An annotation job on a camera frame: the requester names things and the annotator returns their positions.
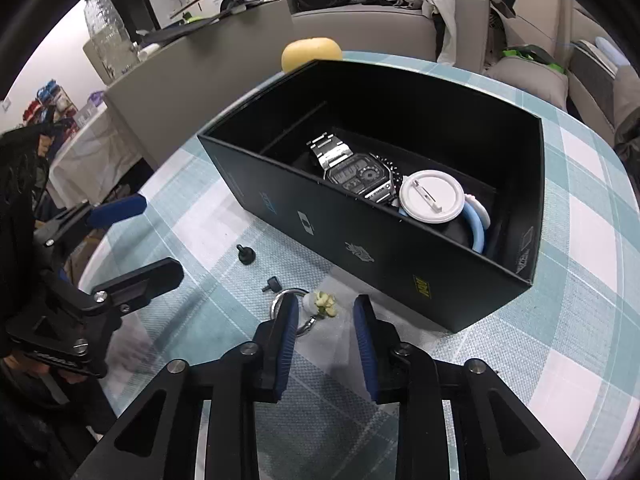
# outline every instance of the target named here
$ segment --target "silver keyring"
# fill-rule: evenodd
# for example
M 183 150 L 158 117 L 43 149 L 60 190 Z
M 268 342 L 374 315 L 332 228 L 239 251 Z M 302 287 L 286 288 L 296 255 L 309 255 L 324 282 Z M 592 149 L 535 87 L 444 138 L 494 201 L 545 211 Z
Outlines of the silver keyring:
M 271 302 L 271 307 L 269 309 L 269 319 L 275 319 L 276 310 L 280 307 L 282 298 L 285 294 L 289 293 L 302 297 L 306 296 L 308 294 L 308 291 L 306 291 L 304 288 L 285 288 L 284 290 L 281 290 L 278 294 L 276 294 L 276 297 L 273 298 L 273 302 Z M 311 316 L 303 326 L 299 327 L 298 330 L 296 330 L 296 337 L 300 337 L 301 335 L 309 332 L 309 330 L 311 330 L 315 325 L 316 320 L 318 320 L 318 316 Z

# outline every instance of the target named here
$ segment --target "screw head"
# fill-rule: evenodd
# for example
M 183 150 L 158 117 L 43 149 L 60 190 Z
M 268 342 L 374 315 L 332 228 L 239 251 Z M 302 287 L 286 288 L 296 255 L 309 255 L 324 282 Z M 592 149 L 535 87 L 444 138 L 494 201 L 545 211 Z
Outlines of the screw head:
M 103 303 L 107 299 L 108 294 L 103 290 L 99 290 L 94 294 L 95 303 Z
M 466 363 L 466 367 L 474 374 L 482 374 L 486 370 L 486 364 L 480 359 L 469 359 Z
M 412 351 L 414 351 L 414 347 L 410 343 L 403 342 L 394 348 L 394 353 L 399 356 L 409 355 Z
M 78 355 L 86 354 L 88 349 L 89 349 L 89 342 L 84 338 L 80 338 L 76 340 L 76 342 L 74 343 L 74 352 Z
M 254 355 L 258 351 L 258 343 L 254 343 L 253 341 L 249 341 L 247 343 L 242 344 L 240 347 L 240 353 L 242 355 Z
M 179 374 L 187 367 L 187 361 L 183 361 L 182 359 L 174 359 L 173 361 L 169 361 L 166 369 L 170 374 Z

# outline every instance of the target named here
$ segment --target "yellow navi logo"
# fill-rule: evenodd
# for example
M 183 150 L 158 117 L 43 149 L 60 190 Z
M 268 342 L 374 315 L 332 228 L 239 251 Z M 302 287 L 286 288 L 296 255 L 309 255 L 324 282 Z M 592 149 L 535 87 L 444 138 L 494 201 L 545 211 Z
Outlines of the yellow navi logo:
M 429 287 L 429 282 L 425 282 L 424 280 L 418 278 L 418 276 L 414 275 L 414 283 L 415 288 L 418 289 L 418 292 L 420 292 L 420 294 L 431 299 L 431 289 Z

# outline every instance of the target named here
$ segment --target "wristwatch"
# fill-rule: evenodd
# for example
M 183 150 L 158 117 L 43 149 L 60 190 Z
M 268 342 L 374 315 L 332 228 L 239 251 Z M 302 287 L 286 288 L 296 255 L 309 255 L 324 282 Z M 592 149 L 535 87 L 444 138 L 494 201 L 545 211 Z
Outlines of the wristwatch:
M 324 170 L 324 179 L 376 203 L 396 197 L 399 176 L 395 166 L 372 153 L 353 153 L 334 134 L 324 133 L 307 143 Z

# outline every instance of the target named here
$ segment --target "black box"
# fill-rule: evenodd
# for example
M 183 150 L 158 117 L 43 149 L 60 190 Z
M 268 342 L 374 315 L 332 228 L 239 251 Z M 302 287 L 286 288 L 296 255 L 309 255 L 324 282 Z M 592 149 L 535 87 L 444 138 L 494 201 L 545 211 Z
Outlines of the black box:
M 484 254 L 460 218 L 434 226 L 324 181 L 307 143 L 333 131 L 402 174 L 443 170 L 486 207 Z M 532 285 L 544 197 L 540 120 L 433 76 L 314 61 L 251 95 L 200 140 L 238 202 L 451 331 Z

